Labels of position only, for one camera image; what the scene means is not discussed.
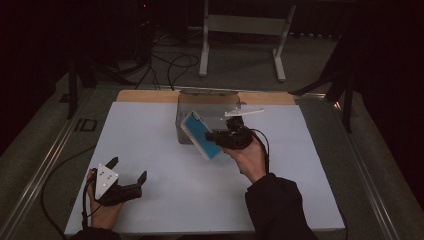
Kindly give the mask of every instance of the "metal stand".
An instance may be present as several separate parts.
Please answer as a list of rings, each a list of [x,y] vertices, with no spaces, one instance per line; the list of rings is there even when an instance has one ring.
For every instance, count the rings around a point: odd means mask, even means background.
[[[217,32],[233,32],[233,33],[253,33],[264,35],[280,36],[280,44],[277,49],[273,49],[272,55],[274,58],[275,68],[277,70],[278,81],[286,81],[284,74],[283,63],[281,61],[281,52],[283,51],[284,43],[289,33],[290,24],[295,12],[296,6],[290,7],[286,19],[273,18],[253,18],[227,15],[209,15],[209,0],[205,0],[205,13],[203,20],[203,48],[200,58],[200,76],[206,76],[208,70],[209,57],[209,31]]]
[[[63,102],[69,103],[68,119],[71,119],[78,108],[78,76],[80,77],[84,87],[94,88],[97,85],[97,80],[93,75],[93,70],[100,72],[122,85],[134,85],[125,78],[119,76],[113,71],[98,64],[90,57],[81,54],[79,51],[72,49],[68,54],[68,81],[69,94],[68,98]]]

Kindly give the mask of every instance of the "black curtain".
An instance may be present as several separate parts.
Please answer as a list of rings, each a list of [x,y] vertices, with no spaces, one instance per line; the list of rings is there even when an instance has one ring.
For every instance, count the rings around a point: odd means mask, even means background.
[[[362,94],[369,114],[422,207],[423,11],[419,0],[361,1],[321,76],[325,78],[336,71],[353,74],[355,90]]]
[[[2,1],[0,116],[2,154],[66,72],[57,25],[66,1]]]

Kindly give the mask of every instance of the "white tabletop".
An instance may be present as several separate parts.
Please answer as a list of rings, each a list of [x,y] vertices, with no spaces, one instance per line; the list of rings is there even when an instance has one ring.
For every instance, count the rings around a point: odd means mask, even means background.
[[[308,225],[313,230],[344,228],[299,107],[257,107],[264,112],[245,116],[245,125],[267,136],[270,171],[297,182]],[[120,174],[122,186],[135,183],[147,171],[143,197],[125,204],[114,230],[130,234],[254,231],[244,201],[250,182],[225,154],[208,162],[194,145],[179,144],[176,109],[176,103],[112,105],[90,168],[119,157],[113,170]],[[65,234],[81,230],[84,184]]]

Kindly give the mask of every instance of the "gray floor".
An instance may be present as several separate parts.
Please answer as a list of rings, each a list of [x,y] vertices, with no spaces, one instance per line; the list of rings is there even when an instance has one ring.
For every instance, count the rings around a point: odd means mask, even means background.
[[[174,42],[172,39],[163,39],[155,47],[154,54],[168,61],[172,61],[178,54],[164,52],[178,51],[200,57],[198,38],[184,44]],[[217,36],[210,46],[208,76],[199,77],[197,65],[188,69],[175,85],[255,91],[296,90],[318,79],[336,45],[336,42],[329,39],[289,37],[282,57],[287,82],[279,83],[271,55],[271,48],[276,42],[267,39],[266,42],[256,44],[230,44],[225,36]],[[190,64],[187,58],[181,58],[175,63]],[[169,88],[166,87],[169,64],[154,57],[152,66],[161,88]],[[171,78],[183,70],[171,68]],[[128,79],[137,82],[144,71],[128,76]],[[154,88],[153,79],[150,72],[139,88]],[[127,88],[103,78],[96,89],[81,88],[80,111],[76,118],[67,120],[68,106],[59,103],[61,95],[67,92],[66,80],[64,76],[58,82],[56,94],[43,105],[0,159],[0,216],[4,216],[0,224],[3,227],[10,214],[21,210],[14,210],[13,207],[22,206],[18,200],[25,193],[25,187],[36,174],[35,171],[45,163],[43,160],[57,158],[59,163],[96,144],[110,104],[116,99],[119,90]],[[314,92],[325,93],[327,88],[323,86]],[[301,106],[339,208],[346,217],[348,239],[423,239],[423,211],[364,108],[361,96],[354,95],[352,134],[347,134],[341,127],[338,112],[332,104],[318,100],[316,96],[296,101]],[[97,120],[98,127],[94,132],[74,131],[77,119]],[[58,136],[64,135],[68,137],[63,148],[52,148],[60,146]],[[52,149],[60,154],[49,152]],[[45,204],[62,229],[66,226],[72,201],[84,178],[91,154],[92,151],[89,151],[66,163],[46,186]],[[41,212],[39,197],[32,198],[26,206],[28,211],[21,212],[25,218],[17,221],[13,239],[59,239]],[[344,239],[345,234],[345,230],[317,233],[320,239]],[[123,238],[139,237],[123,235]],[[234,236],[234,239],[237,238],[247,239],[248,236]]]

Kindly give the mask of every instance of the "metal frame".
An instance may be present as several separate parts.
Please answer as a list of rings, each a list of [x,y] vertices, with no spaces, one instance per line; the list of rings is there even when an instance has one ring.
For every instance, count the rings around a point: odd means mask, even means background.
[[[92,91],[88,91],[82,94],[80,105],[85,105],[88,102],[91,93]],[[28,211],[32,207],[32,204],[36,200],[41,187],[43,186],[50,172],[53,170],[56,161],[60,157],[63,148],[68,142],[68,139],[76,125],[76,120],[78,119],[80,111],[81,108],[75,112],[72,119],[65,122],[52,147],[46,154],[43,162],[40,164],[35,174],[29,180],[11,214],[7,217],[7,220],[3,226],[1,226],[0,239],[14,239],[16,231],[19,229],[21,223],[25,219]]]
[[[209,0],[205,0],[205,12],[203,19],[203,47],[200,58],[199,75],[204,77],[208,71],[209,58],[209,31],[233,32],[233,33],[254,33],[264,35],[280,36],[280,44],[277,49],[272,50],[274,65],[277,71],[277,78],[280,82],[286,81],[283,63],[281,61],[281,52],[289,33],[290,24],[293,19],[296,6],[290,7],[289,13],[285,19],[274,18],[253,18],[227,15],[209,14]]]
[[[350,135],[349,130],[345,128],[343,123],[343,111],[338,102],[328,101],[326,99],[325,94],[314,94],[307,93],[302,96],[296,96],[295,99],[312,99],[319,101],[327,101],[329,105],[333,104],[331,108],[331,112],[333,113],[333,117],[336,119],[338,123],[336,127],[339,128],[340,131],[344,132],[343,134],[346,139],[346,143],[348,144],[352,154],[353,154],[353,164],[355,166],[356,172],[358,173],[358,177],[363,185],[365,193],[369,199],[371,207],[374,211],[375,217],[380,225],[381,231],[384,235],[384,238],[387,240],[399,240],[399,234],[396,230],[394,223],[392,222],[391,217],[387,211],[387,207],[383,201],[382,196],[380,195],[374,180],[371,177],[370,171],[365,164],[358,147],[355,143],[355,140]]]

